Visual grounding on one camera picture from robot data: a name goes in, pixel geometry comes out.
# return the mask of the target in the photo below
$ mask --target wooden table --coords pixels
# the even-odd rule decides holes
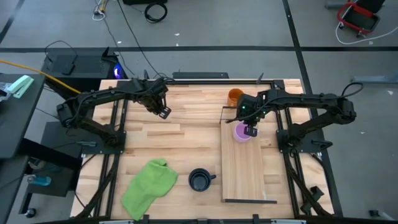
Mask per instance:
[[[300,80],[284,80],[289,93],[303,93]],[[103,80],[101,89],[116,86],[116,80]],[[269,113],[259,123],[259,135],[262,159],[264,163],[264,182],[267,199],[277,200],[277,204],[224,203],[221,202],[221,139],[220,114],[226,105],[228,91],[240,88],[243,92],[256,95],[258,91],[270,88],[270,85],[174,85],[169,86],[167,106],[172,113],[166,120],[148,113],[138,103],[130,102],[127,110],[126,150],[120,158],[118,178],[114,193],[111,218],[131,219],[121,205],[121,197],[131,179],[147,161],[164,158],[168,165],[178,172],[177,183],[171,191],[150,206],[146,214],[151,219],[196,219],[196,218],[292,218],[289,188],[283,156],[277,147],[275,131],[277,122],[275,113]],[[100,123],[109,123],[112,103],[97,106],[93,119]],[[294,123],[308,120],[307,109],[291,108]],[[233,118],[234,113],[226,112],[223,118]],[[284,127],[287,127],[284,114]],[[319,202],[325,210],[333,213],[328,188],[322,166],[309,154],[300,155],[305,182],[308,188],[317,185],[325,195]],[[98,187],[102,155],[97,155],[81,170],[77,194],[88,203]],[[189,173],[198,167],[216,174],[210,188],[205,192],[195,192],[188,184]],[[296,186],[298,204],[302,199]],[[107,193],[103,197],[101,214],[104,214]],[[71,216],[78,214],[82,206],[75,199]]]

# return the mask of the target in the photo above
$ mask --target wooden board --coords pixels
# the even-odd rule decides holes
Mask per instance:
[[[116,86],[116,80],[103,80],[101,89]],[[303,93],[300,80],[285,80],[287,92]],[[221,129],[219,118],[221,108],[231,88],[240,88],[245,93],[256,95],[269,85],[174,85],[167,93],[167,106],[172,113],[166,120],[159,118],[138,104],[130,102],[127,109],[125,130],[127,131],[126,151],[121,156],[111,217],[130,218],[121,205],[121,197],[130,180],[153,158],[164,158],[168,165],[178,172],[179,177],[171,191],[158,198],[146,214],[153,219],[188,218],[292,218],[292,206],[287,186],[286,171],[282,155],[277,148],[275,113],[269,113],[259,124],[259,141],[262,151],[264,184],[267,198],[278,204],[224,203],[222,198],[221,170]],[[93,119],[109,123],[112,103],[95,108]],[[292,108],[292,120],[302,123],[309,119],[306,109]],[[234,113],[225,111],[224,118],[233,118]],[[300,156],[308,188],[319,186],[325,193],[320,203],[333,212],[322,167],[308,154]],[[83,203],[88,203],[98,188],[103,156],[97,155],[80,172],[76,192]],[[198,167],[216,174],[205,192],[195,192],[188,184],[189,173]],[[297,194],[299,204],[302,199]],[[101,214],[104,214],[108,194],[103,196]],[[71,216],[78,214],[83,207],[75,199]]]
[[[223,201],[266,200],[260,140],[251,138],[245,143],[236,142],[233,132],[238,123],[221,122]]]

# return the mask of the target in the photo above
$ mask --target blue light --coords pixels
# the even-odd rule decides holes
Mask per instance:
[[[113,68],[113,76],[116,79],[122,79],[122,77],[123,77],[123,68],[119,62]]]

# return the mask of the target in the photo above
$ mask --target green towel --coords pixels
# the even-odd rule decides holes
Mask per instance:
[[[177,181],[178,174],[164,159],[149,161],[131,180],[122,198],[123,207],[139,220],[157,197],[163,197]]]

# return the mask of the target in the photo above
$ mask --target concrete floor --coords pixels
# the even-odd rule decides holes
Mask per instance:
[[[18,0],[0,1],[0,30],[13,14]],[[328,11],[321,0],[289,0],[292,17],[302,47],[342,47],[335,39],[336,11]],[[103,22],[91,20],[93,0],[24,1],[4,40],[7,48],[43,48],[64,40],[73,47],[114,46]],[[149,24],[134,9],[124,6],[127,19],[143,47],[258,45],[292,47],[292,37],[282,0],[170,0],[164,22]],[[395,28],[398,2],[387,0],[380,11],[382,21],[374,37]],[[118,4],[110,1],[106,19],[120,47],[136,47]],[[357,40],[348,29],[339,30],[346,42]],[[353,45],[358,47],[398,46],[398,32],[388,37]],[[65,47],[57,44],[54,47]],[[123,52],[131,70],[142,76],[150,69],[140,52]],[[159,71],[170,75],[184,72],[228,72],[231,78],[301,78],[294,51],[191,51],[148,52],[148,59]],[[0,53],[0,58],[41,68],[44,53]],[[340,94],[354,75],[397,75],[398,52],[303,52],[314,93]],[[3,73],[31,73],[0,64]],[[43,91],[38,108],[55,115],[62,102],[54,93]],[[370,209],[380,209],[398,218],[398,88],[395,85],[366,85],[350,98],[357,120],[346,126],[324,129],[326,140],[334,146],[328,151],[338,194],[346,217],[369,218]],[[51,116],[36,110],[26,137],[40,142],[45,122]],[[34,195],[31,207],[38,215],[26,219],[18,215],[23,192],[14,204],[8,223],[37,223],[69,216],[73,194],[66,198]]]

